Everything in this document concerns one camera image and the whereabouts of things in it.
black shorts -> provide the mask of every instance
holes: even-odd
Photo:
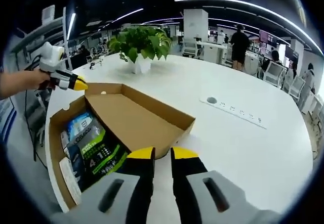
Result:
[[[245,51],[233,51],[232,52],[232,61],[238,61],[241,64],[244,64],[245,61]]]

white flower pot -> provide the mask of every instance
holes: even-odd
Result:
[[[135,63],[129,57],[127,57],[127,60],[134,74],[143,74],[151,69],[152,60],[148,57],[144,59],[142,54],[138,54]]]

blue package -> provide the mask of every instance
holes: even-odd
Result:
[[[84,130],[92,122],[92,119],[93,116],[86,112],[71,120],[67,125],[69,141],[71,142],[77,134]]]

white round table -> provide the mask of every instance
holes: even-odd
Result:
[[[111,55],[102,66],[74,70],[87,82],[127,84],[193,117],[196,122],[184,148],[197,152],[207,170],[216,170],[241,187],[260,209],[283,213],[312,171],[312,150],[302,115],[289,95],[255,77],[196,59],[168,56],[154,61],[147,74],[132,74],[128,64]],[[50,117],[68,108],[84,91],[56,89],[46,118],[46,156],[51,183],[63,211],[50,159]],[[204,104],[211,95],[262,117],[267,129]],[[180,223],[172,192],[170,154],[155,162],[154,194],[147,223]]]

human hand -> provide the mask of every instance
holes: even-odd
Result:
[[[50,81],[50,76],[39,69],[25,71],[26,86],[28,89],[38,89],[44,81]]]

